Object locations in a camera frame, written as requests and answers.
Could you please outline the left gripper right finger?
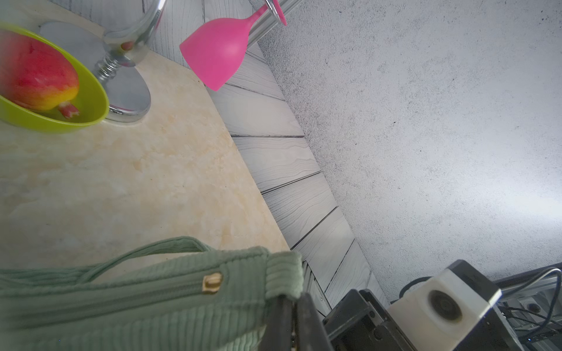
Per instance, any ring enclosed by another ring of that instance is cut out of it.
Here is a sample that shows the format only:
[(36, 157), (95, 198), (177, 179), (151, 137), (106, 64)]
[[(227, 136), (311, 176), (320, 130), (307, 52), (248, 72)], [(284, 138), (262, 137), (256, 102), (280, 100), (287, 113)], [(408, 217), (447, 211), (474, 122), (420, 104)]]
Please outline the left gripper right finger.
[(296, 304), (296, 350), (333, 350), (318, 312), (308, 293), (303, 293)]

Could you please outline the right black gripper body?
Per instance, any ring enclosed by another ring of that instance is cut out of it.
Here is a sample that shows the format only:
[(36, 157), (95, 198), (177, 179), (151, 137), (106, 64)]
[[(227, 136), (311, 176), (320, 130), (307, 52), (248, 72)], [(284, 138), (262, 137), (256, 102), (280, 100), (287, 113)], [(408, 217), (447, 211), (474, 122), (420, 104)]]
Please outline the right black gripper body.
[(416, 350), (369, 289), (350, 290), (323, 325), (334, 350)]

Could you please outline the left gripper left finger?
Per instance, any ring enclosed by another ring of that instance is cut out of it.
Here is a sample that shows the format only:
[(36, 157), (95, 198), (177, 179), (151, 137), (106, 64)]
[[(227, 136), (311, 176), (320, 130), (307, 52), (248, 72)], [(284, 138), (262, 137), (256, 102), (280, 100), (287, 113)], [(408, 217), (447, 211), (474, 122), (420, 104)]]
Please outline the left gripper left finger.
[(259, 351), (290, 351), (293, 333), (293, 302), (282, 295), (272, 307)]

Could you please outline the green corduroy bag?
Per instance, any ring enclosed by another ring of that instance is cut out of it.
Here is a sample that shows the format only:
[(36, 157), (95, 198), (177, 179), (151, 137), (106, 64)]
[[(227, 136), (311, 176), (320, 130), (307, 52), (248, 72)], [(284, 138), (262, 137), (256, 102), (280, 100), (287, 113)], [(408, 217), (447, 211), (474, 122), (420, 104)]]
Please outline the green corduroy bag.
[(3, 350), (256, 350), (297, 252), (165, 239), (104, 263), (1, 271)]

